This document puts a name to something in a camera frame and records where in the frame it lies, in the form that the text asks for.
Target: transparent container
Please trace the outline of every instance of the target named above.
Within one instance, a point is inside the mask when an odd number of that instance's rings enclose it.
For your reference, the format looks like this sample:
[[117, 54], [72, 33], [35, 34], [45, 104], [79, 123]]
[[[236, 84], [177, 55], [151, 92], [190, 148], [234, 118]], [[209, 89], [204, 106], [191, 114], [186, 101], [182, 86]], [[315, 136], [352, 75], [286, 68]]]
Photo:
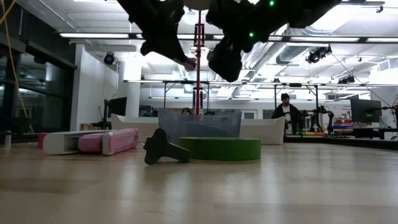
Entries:
[[180, 137], [238, 138], [242, 112], [222, 115], [181, 115], [159, 110], [159, 128], [167, 132], [171, 143], [178, 145]]

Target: wooden floor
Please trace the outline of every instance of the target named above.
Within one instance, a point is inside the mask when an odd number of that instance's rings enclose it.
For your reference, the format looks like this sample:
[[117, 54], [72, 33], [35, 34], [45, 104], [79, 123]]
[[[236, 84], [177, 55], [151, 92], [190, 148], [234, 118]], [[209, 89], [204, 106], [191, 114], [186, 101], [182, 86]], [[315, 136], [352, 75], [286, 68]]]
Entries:
[[398, 153], [264, 146], [250, 162], [0, 151], [1, 224], [398, 223]]

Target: robot arm on table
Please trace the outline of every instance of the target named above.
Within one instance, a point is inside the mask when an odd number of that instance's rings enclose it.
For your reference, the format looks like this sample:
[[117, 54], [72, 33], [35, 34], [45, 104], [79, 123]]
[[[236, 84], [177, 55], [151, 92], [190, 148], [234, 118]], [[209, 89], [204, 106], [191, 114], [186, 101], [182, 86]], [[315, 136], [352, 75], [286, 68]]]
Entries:
[[[141, 53], [157, 52], [194, 70], [196, 60], [188, 58], [177, 38], [184, 15], [184, 0], [118, 0], [146, 40]], [[281, 26], [305, 28], [312, 25], [341, 0], [211, 0], [206, 15], [209, 24], [223, 30], [224, 37], [208, 55], [209, 67], [228, 82], [236, 81], [242, 69], [241, 52], [250, 52], [257, 42], [267, 42]]]

